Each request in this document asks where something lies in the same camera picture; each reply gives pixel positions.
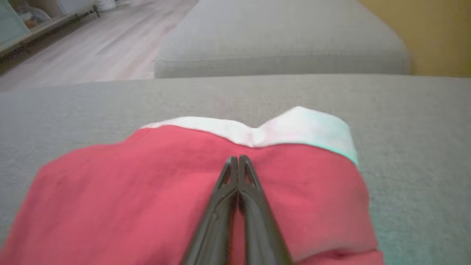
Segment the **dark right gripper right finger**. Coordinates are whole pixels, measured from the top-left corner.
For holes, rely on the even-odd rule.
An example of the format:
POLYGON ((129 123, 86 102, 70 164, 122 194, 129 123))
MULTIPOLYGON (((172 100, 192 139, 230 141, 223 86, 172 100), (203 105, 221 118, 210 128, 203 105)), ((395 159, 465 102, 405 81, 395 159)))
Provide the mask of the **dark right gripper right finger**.
POLYGON ((292 265, 286 241, 252 161, 238 159, 239 208, 244 217, 246 265, 292 265))

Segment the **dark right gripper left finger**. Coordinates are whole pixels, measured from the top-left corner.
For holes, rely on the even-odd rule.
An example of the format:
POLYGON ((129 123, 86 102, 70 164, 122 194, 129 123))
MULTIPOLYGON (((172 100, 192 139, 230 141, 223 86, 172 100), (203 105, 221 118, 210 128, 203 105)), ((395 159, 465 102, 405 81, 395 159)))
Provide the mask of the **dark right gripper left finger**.
POLYGON ((238 158, 231 156, 211 191, 199 224, 180 261, 182 265, 227 265, 232 220, 237 205, 238 158))

